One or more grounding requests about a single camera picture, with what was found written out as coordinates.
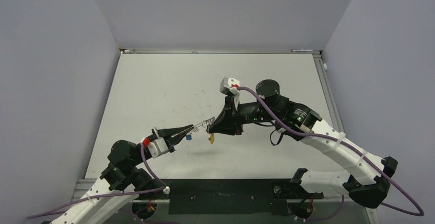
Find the key with yellow tag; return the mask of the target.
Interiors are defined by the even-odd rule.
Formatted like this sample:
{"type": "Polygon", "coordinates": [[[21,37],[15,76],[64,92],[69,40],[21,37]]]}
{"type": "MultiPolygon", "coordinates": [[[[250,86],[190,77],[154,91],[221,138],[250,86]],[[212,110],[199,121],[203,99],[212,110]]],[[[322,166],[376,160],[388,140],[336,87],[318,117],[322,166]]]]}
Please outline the key with yellow tag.
{"type": "Polygon", "coordinates": [[[214,141],[215,141],[215,134],[214,134],[214,133],[211,133],[211,134],[209,135],[209,137],[208,137],[208,140],[209,140],[209,142],[210,142],[211,145],[214,144],[214,141]]]}

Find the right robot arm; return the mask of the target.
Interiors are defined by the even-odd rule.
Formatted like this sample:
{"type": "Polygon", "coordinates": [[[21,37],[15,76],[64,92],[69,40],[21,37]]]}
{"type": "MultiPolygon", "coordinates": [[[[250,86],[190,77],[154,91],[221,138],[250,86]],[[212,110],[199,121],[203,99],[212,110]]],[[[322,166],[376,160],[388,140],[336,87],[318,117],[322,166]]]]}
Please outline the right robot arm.
{"type": "Polygon", "coordinates": [[[240,103],[242,87],[235,78],[221,81],[224,107],[207,126],[209,134],[241,135],[245,124],[271,122],[282,136],[311,146],[341,166],[337,172],[317,172],[300,168],[291,179],[290,191],[296,197],[312,193],[348,195],[361,206],[375,209],[387,197],[397,168],[392,157],[381,158],[351,142],[336,131],[319,113],[284,97],[278,82],[259,82],[252,94],[254,102],[240,103]]]}

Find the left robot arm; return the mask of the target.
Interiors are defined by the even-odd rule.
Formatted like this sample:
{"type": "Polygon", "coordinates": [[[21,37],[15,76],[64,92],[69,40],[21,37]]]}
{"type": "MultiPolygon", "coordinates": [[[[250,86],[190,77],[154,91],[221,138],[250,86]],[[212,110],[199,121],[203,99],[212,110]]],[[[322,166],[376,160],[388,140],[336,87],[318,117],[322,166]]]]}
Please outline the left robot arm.
{"type": "Polygon", "coordinates": [[[174,147],[195,130],[195,125],[153,128],[137,144],[118,140],[111,147],[108,166],[100,177],[80,199],[66,204],[68,210],[52,223],[103,223],[138,197],[170,194],[171,188],[157,177],[147,161],[174,152],[174,147]]]}

